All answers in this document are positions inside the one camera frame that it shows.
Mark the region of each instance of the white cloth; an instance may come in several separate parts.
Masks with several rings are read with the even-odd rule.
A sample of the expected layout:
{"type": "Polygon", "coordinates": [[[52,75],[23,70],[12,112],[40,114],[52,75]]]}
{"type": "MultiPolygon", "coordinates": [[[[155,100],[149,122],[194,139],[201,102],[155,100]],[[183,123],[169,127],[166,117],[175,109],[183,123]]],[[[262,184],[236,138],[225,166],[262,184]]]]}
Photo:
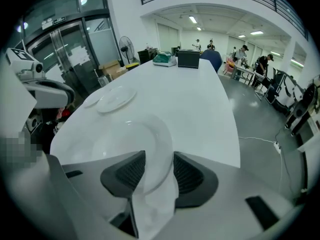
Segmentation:
{"type": "Polygon", "coordinates": [[[200,42],[194,44],[194,50],[200,52],[200,42]]]}

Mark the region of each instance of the power strip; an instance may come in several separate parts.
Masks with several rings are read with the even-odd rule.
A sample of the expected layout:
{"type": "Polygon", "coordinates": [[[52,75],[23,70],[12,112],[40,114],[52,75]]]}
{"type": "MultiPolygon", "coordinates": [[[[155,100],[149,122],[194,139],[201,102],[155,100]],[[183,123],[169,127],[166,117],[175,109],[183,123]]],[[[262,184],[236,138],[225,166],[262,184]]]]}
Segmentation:
{"type": "Polygon", "coordinates": [[[275,148],[275,150],[279,153],[279,155],[281,154],[281,148],[279,146],[279,143],[278,142],[274,142],[273,143],[273,146],[275,148]]]}

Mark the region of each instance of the black shirt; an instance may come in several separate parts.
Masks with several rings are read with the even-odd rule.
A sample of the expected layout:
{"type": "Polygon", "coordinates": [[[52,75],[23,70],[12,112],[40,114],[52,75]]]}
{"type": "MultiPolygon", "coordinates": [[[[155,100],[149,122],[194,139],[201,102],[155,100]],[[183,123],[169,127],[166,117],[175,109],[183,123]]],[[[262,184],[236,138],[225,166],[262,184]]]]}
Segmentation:
{"type": "Polygon", "coordinates": [[[206,47],[207,49],[211,48],[211,49],[216,49],[215,46],[213,44],[208,44],[208,46],[206,47]]]}
{"type": "Polygon", "coordinates": [[[266,57],[266,56],[261,56],[261,57],[259,58],[259,63],[258,63],[258,65],[256,66],[256,69],[255,69],[258,73],[259,73],[259,72],[261,72],[261,73],[263,72],[263,69],[261,68],[260,63],[262,64],[264,70],[267,70],[267,64],[268,64],[268,59],[267,59],[267,57],[266,57]]]}

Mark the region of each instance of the desk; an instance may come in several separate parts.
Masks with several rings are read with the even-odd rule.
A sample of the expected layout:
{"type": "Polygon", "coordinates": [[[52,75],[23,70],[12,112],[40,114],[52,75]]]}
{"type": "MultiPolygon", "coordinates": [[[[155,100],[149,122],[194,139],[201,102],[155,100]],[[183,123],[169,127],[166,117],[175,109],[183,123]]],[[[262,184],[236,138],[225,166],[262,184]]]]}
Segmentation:
{"type": "Polygon", "coordinates": [[[50,153],[62,165],[96,160],[93,145],[113,122],[153,114],[166,123],[175,151],[240,168],[232,107],[210,61],[200,59],[198,69],[156,66],[149,61],[103,88],[118,86],[137,91],[130,103],[105,114],[95,106],[80,106],[53,138],[50,153]]]}
{"type": "Polygon", "coordinates": [[[242,74],[239,75],[239,76],[237,76],[238,78],[244,79],[244,83],[246,83],[246,81],[249,81],[249,83],[248,83],[248,86],[249,86],[250,83],[251,83],[251,81],[252,81],[252,78],[253,78],[254,75],[255,75],[255,72],[253,72],[253,71],[251,71],[251,70],[249,70],[249,69],[246,69],[246,68],[244,68],[244,67],[234,65],[233,72],[232,72],[232,74],[231,74],[231,76],[230,76],[231,79],[234,79],[234,78],[235,78],[235,75],[236,75],[236,72],[237,72],[237,71],[241,71],[242,74],[243,74],[243,73],[247,73],[248,75],[251,75],[250,80],[248,79],[248,75],[247,75],[246,77],[242,76],[242,74]]]}

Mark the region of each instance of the standing fan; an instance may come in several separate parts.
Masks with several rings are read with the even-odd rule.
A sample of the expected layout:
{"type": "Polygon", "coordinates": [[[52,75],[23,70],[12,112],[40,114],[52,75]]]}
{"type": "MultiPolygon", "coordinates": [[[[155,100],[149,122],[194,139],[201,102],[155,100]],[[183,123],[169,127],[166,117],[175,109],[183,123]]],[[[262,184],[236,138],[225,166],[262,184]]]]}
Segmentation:
{"type": "Polygon", "coordinates": [[[130,60],[135,59],[135,49],[131,40],[127,36],[122,36],[119,41],[120,51],[125,56],[130,64],[130,60]]]}

